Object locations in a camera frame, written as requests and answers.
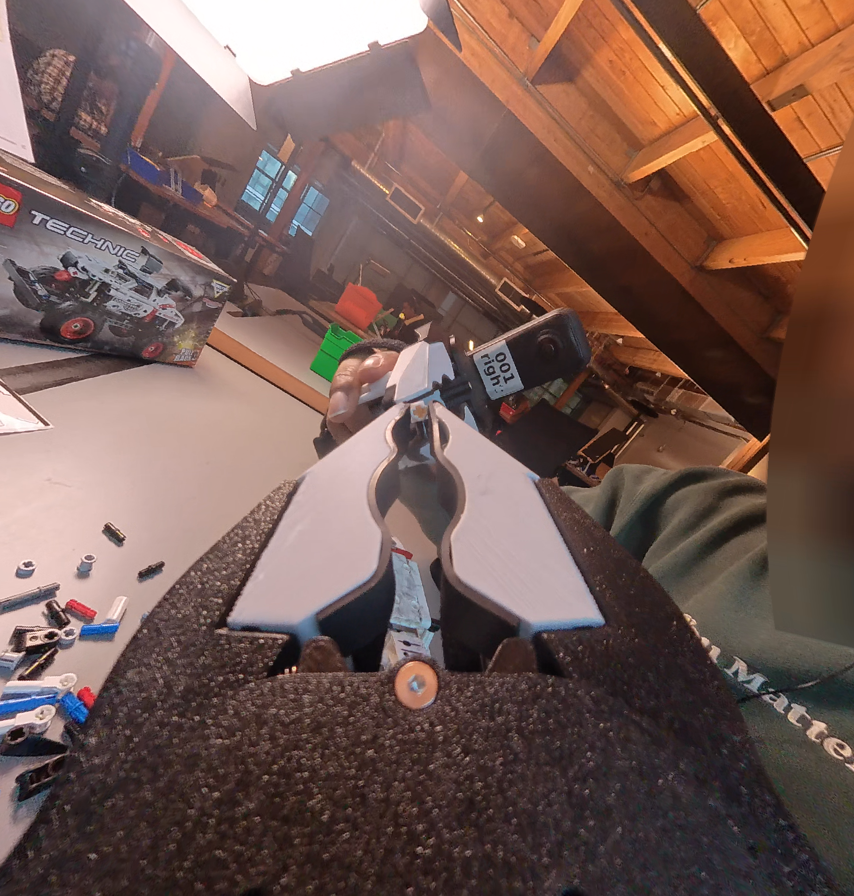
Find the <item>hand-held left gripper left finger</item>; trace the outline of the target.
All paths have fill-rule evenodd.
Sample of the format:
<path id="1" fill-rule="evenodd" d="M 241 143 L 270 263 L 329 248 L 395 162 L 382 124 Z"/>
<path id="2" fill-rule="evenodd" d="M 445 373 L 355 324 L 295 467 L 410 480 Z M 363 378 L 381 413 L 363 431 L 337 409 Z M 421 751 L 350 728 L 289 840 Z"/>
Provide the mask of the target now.
<path id="1" fill-rule="evenodd" d="M 392 536 L 409 406 L 382 413 L 313 465 L 227 616 L 235 631 L 324 635 L 343 656 L 381 658 L 395 602 Z"/>

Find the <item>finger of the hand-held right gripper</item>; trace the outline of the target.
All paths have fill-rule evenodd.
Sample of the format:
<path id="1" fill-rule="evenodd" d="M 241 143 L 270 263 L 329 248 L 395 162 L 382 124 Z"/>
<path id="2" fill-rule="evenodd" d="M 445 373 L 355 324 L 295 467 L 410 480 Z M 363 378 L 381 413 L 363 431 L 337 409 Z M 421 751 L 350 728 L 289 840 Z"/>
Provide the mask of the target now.
<path id="1" fill-rule="evenodd" d="M 455 369 L 443 342 L 416 342 L 398 357 L 386 386 L 386 408 L 396 404 L 437 401 L 439 387 L 455 379 Z"/>

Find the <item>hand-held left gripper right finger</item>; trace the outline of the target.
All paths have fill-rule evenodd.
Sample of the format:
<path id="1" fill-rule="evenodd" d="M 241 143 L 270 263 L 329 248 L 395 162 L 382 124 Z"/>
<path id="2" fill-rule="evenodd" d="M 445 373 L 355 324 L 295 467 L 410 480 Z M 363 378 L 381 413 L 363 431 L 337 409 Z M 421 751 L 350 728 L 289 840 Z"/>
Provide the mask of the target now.
<path id="1" fill-rule="evenodd" d="M 511 636 L 604 625 L 537 476 L 440 404 L 431 405 L 445 650 L 494 652 Z"/>

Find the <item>white Lego beam assembly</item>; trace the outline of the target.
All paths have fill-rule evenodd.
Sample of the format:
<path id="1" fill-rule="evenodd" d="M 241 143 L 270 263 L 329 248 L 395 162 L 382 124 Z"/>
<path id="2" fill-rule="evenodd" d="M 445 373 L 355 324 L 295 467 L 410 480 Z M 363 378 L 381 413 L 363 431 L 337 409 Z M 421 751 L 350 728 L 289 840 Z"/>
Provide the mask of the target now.
<path id="1" fill-rule="evenodd" d="M 426 466 L 432 467 L 436 463 L 432 450 L 432 422 L 430 416 L 430 402 L 419 400 L 412 402 L 410 412 L 410 439 L 403 451 L 400 451 L 399 471 Z"/>

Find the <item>grey desk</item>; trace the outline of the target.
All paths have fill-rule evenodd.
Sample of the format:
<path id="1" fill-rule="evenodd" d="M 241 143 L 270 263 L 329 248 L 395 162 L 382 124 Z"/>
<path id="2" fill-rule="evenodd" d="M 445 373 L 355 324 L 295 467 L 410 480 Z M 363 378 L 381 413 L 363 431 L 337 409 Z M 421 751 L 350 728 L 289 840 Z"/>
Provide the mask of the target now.
<path id="1" fill-rule="evenodd" d="M 79 639 L 48 674 L 99 691 L 175 580 L 284 480 L 314 462 L 320 416 L 224 355 L 36 392 L 51 428 L 0 436 L 0 599 L 57 581 L 119 632 Z M 0 615 L 0 653 L 39 607 Z M 4 685 L 0 677 L 0 697 Z"/>

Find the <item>person's right hand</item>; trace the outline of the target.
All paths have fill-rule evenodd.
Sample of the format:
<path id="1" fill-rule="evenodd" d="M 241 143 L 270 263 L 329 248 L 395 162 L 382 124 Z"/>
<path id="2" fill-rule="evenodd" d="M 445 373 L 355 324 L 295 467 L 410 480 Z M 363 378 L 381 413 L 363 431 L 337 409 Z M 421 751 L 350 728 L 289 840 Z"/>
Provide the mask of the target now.
<path id="1" fill-rule="evenodd" d="M 405 344 L 399 341 L 376 339 L 359 342 L 343 353 L 332 377 L 328 409 L 321 425 L 320 436 L 329 450 L 373 420 L 373 411 L 359 403 L 362 390 L 391 373 L 404 348 Z"/>

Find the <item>green storage bin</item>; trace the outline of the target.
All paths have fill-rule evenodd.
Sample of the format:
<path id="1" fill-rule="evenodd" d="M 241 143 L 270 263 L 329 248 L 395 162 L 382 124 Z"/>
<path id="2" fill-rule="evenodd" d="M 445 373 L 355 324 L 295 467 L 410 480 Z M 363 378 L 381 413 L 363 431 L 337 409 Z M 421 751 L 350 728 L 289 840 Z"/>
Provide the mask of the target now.
<path id="1" fill-rule="evenodd" d="M 340 358 L 351 347 L 362 342 L 362 338 L 339 324 L 331 323 L 315 354 L 309 369 L 328 382 L 331 381 L 340 363 Z"/>

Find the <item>red storage bin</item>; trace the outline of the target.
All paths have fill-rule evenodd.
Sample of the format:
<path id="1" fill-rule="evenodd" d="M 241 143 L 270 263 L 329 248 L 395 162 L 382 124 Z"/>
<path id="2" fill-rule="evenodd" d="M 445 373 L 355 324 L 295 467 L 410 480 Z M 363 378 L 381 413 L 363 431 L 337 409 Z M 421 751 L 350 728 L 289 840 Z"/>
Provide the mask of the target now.
<path id="1" fill-rule="evenodd" d="M 376 294 L 368 287 L 348 283 L 336 303 L 335 313 L 360 330 L 366 330 L 383 311 Z"/>

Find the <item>white stickered beam piece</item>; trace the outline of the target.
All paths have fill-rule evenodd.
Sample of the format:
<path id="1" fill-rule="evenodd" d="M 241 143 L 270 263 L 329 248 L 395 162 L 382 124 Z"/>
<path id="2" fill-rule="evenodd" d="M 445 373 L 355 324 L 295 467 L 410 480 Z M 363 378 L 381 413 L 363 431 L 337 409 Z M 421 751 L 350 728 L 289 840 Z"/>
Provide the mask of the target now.
<path id="1" fill-rule="evenodd" d="M 395 602 L 380 661 L 388 670 L 411 659 L 437 659 L 431 646 L 436 635 L 419 566 L 398 542 L 392 548 Z"/>

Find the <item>wood-edged grey table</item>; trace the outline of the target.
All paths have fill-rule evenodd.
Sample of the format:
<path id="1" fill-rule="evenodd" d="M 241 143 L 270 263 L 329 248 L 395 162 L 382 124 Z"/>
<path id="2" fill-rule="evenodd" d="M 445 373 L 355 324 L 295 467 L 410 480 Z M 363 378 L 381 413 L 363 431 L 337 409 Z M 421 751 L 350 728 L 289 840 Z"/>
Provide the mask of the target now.
<path id="1" fill-rule="evenodd" d="M 310 365 L 323 336 L 306 325 L 309 309 L 279 289 L 246 286 L 246 310 L 262 305 L 257 316 L 241 316 L 240 308 L 226 303 L 208 339 L 208 345 L 319 413 L 328 406 L 328 379 Z"/>

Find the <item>green sweatshirt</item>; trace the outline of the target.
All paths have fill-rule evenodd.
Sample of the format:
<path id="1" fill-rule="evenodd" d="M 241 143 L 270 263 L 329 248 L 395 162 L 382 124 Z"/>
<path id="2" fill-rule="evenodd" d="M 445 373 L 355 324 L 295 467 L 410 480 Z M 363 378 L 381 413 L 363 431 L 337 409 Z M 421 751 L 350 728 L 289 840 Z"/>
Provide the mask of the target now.
<path id="1" fill-rule="evenodd" d="M 565 492 L 684 612 L 776 790 L 854 894 L 854 648 L 776 630 L 766 485 L 712 467 L 625 465 Z"/>

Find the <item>paned window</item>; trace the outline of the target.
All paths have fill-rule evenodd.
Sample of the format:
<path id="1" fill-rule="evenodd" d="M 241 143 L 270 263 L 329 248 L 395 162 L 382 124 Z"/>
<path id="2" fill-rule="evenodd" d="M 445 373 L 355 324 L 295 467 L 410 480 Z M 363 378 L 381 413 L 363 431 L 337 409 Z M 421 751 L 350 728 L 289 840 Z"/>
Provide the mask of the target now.
<path id="1" fill-rule="evenodd" d="M 255 164 L 247 185 L 238 200 L 236 212 L 248 221 L 253 221 L 267 205 L 265 220 L 271 226 L 283 208 L 290 188 L 298 179 L 299 166 L 286 169 L 273 148 L 264 149 Z M 323 185 L 313 180 L 305 187 L 300 206 L 294 213 L 289 226 L 289 234 L 305 233 L 314 236 L 318 225 L 329 205 Z"/>

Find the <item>loose small building parts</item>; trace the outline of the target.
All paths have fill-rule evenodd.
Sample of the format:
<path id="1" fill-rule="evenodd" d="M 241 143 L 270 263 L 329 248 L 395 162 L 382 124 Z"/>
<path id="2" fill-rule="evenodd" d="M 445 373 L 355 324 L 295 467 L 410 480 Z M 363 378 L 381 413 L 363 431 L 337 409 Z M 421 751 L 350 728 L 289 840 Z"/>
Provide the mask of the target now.
<path id="1" fill-rule="evenodd" d="M 160 550 L 127 551 L 103 528 L 107 548 L 56 570 L 33 557 L 0 599 L 0 819 L 21 819 L 60 779 L 78 749 L 104 678 L 160 597 Z"/>

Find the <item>toy truck set box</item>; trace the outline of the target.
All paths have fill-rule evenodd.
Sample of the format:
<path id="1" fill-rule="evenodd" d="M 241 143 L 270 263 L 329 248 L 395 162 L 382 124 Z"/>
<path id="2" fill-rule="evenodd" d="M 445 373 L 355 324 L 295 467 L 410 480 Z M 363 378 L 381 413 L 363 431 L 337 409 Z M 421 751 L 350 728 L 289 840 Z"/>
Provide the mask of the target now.
<path id="1" fill-rule="evenodd" d="M 0 150 L 0 338 L 194 366 L 233 280 Z"/>

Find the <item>white sticker sheet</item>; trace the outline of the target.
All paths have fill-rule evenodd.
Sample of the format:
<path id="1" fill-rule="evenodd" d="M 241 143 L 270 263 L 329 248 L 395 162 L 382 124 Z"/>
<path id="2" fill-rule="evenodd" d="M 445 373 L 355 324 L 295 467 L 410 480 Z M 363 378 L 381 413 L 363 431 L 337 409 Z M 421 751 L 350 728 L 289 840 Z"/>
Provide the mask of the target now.
<path id="1" fill-rule="evenodd" d="M 51 426 L 0 379 L 0 435 L 42 431 Z"/>

